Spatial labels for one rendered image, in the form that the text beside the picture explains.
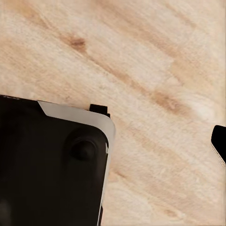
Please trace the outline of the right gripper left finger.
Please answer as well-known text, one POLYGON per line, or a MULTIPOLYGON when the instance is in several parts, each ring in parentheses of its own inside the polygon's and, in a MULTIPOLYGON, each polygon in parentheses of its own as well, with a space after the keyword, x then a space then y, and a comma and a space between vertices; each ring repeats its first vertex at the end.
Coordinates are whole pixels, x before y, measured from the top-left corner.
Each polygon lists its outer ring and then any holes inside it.
POLYGON ((24 144, 20 125, 0 130, 0 182, 24 144))

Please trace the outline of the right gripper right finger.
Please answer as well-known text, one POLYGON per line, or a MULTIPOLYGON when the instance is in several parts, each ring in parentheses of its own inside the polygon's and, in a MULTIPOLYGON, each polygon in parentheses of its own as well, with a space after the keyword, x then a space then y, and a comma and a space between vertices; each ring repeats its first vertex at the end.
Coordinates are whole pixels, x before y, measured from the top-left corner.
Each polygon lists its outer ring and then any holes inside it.
POLYGON ((226 127, 216 125, 212 133, 211 142, 226 163, 226 127))

